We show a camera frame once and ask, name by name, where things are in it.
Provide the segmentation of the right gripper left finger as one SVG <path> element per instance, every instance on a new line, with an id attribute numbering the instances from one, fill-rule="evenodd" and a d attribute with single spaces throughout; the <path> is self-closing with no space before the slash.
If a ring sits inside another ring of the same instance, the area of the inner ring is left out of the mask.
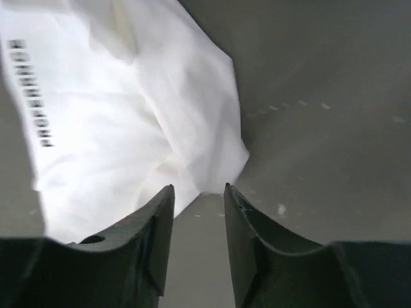
<path id="1" fill-rule="evenodd" d="M 81 243 L 1 239 L 2 307 L 157 307 L 164 294 L 175 191 Z"/>

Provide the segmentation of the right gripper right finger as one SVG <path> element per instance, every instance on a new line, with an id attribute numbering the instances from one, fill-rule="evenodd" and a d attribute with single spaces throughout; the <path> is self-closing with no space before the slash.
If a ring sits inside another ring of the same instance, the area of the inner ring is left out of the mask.
<path id="1" fill-rule="evenodd" d="M 236 307 L 409 307 L 408 241 L 319 244 L 224 191 Z"/>

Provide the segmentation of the white underwear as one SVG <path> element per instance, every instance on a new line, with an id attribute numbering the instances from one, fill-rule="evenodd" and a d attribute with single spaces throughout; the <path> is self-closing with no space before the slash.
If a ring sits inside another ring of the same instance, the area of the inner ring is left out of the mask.
<path id="1" fill-rule="evenodd" d="M 166 185 L 179 215 L 249 158 L 232 59 L 178 1 L 2 1 L 1 63 L 62 243 Z"/>

